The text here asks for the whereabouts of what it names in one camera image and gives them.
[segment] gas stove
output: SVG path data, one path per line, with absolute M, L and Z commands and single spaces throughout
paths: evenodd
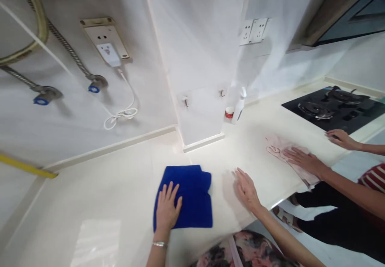
M 329 86 L 282 106 L 325 131 L 343 129 L 351 134 L 385 114 L 385 104 Z

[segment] kitchen countertop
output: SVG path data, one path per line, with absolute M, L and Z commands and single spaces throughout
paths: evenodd
M 151 248 L 155 195 L 164 168 L 200 164 L 203 171 L 212 174 L 209 193 L 214 223 L 213 228 L 172 231 L 168 265 L 187 266 L 215 243 L 255 220 L 235 196 L 236 167 L 250 175 L 261 203 L 268 209 L 294 192 L 306 190 L 288 164 L 266 151 L 266 135 L 276 133 L 307 147 L 330 166 L 349 153 L 330 143 L 322 129 L 281 106 L 329 85 L 316 82 L 261 99 L 244 109 L 237 125 L 224 123 L 225 139 L 189 153 L 183 153 L 177 132 L 172 132 L 63 169 L 55 180 L 45 183 L 0 258 L 0 265 L 70 266 L 74 260 L 87 262 L 91 257 L 93 262 L 102 262 L 108 255 L 119 266 L 144 266 Z M 365 142 L 384 127 L 382 115 L 351 136 Z M 104 231 L 109 222 L 111 228 L 120 228 L 116 242 L 111 243 L 113 237 L 108 237 L 114 247 L 110 246 L 107 253 L 101 247 L 104 242 L 89 238 L 87 245 L 79 241 L 84 224 L 92 229 L 95 222 L 101 222 Z M 104 238 L 103 232 L 96 235 Z M 94 246 L 96 253 L 91 255 L 87 250 L 94 250 Z
M 275 133 L 307 147 L 329 166 L 333 166 L 350 153 L 332 144 L 325 136 L 324 130 L 281 106 L 285 102 L 327 86 L 330 86 L 330 83 L 320 81 L 261 99 L 243 110 L 237 125 L 232 125 L 225 119 L 224 140 L 188 153 L 193 164 L 200 164 L 203 171 L 212 173 L 210 194 L 214 226 L 212 229 L 176 230 L 174 234 L 177 238 L 174 238 L 170 248 L 171 258 L 177 258 L 185 244 L 188 245 L 190 253 L 196 251 L 193 256 L 196 257 L 225 235 L 237 232 L 255 220 L 255 217 L 240 205 L 233 191 L 234 178 L 231 172 L 236 167 L 250 175 L 261 203 L 269 210 L 293 193 L 307 190 L 288 164 L 266 151 L 265 137 L 269 134 Z M 351 137 L 366 142 L 384 128 L 385 115 L 382 115 L 354 132 Z M 186 238 L 193 239 L 187 243 L 184 241 Z

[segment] red striped shirt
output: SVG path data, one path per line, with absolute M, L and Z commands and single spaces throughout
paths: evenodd
M 372 167 L 364 173 L 358 180 L 360 185 L 364 185 L 375 191 L 385 193 L 385 163 Z M 379 230 L 385 232 L 385 221 L 377 216 L 362 209 L 368 220 Z
M 385 163 L 372 167 L 361 176 L 358 183 L 385 193 Z

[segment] braided hose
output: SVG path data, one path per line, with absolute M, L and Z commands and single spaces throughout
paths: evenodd
M 35 14 L 38 26 L 37 36 L 43 43 L 46 43 L 49 32 L 43 4 L 40 0 L 30 0 L 30 4 L 32 4 L 34 6 L 34 9 L 36 9 Z M 36 41 L 33 41 L 29 45 L 15 53 L 12 53 L 6 57 L 0 57 L 0 66 L 18 62 L 19 60 L 22 60 L 29 56 L 33 51 L 35 51 L 39 47 L 39 44 Z
M 27 0 L 28 4 L 31 6 L 31 8 L 34 10 L 34 6 L 31 0 Z M 70 54 L 78 68 L 85 74 L 86 78 L 89 80 L 94 79 L 94 75 L 91 74 L 87 68 L 84 66 L 84 64 L 81 62 L 79 56 L 76 54 L 75 50 L 71 47 L 71 45 L 68 43 L 68 41 L 64 38 L 64 36 L 57 30 L 57 28 L 52 24 L 52 22 L 47 19 L 48 21 L 48 28 L 51 31 L 51 33 L 57 38 L 57 40 L 63 45 L 65 50 Z
M 34 83 L 32 80 L 29 80 L 24 75 L 18 73 L 16 70 L 14 70 L 13 68 L 10 68 L 9 66 L 0 66 L 0 68 L 2 70 L 4 70 L 5 72 L 9 73 L 10 75 L 12 75 L 13 77 L 17 78 L 21 82 L 23 82 L 26 85 L 28 85 L 29 88 L 34 90 L 34 91 L 36 91 L 37 89 L 41 88 L 40 85 Z

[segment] pink cloth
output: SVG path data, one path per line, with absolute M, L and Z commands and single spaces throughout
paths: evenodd
M 304 153 L 308 154 L 309 150 L 307 148 L 301 147 L 297 144 L 286 141 L 277 135 L 266 137 L 266 140 L 268 143 L 266 150 L 269 153 L 271 153 L 273 156 L 279 158 L 281 161 L 288 163 L 293 168 L 293 170 L 299 175 L 302 181 L 304 181 L 304 183 L 307 185 L 308 188 L 310 188 L 311 185 L 314 185 L 320 181 L 319 178 L 308 173 L 303 168 L 297 165 L 290 164 L 288 162 L 289 158 L 284 155 L 284 150 L 286 149 L 291 150 L 292 147 L 296 147 L 299 150 L 302 150 Z

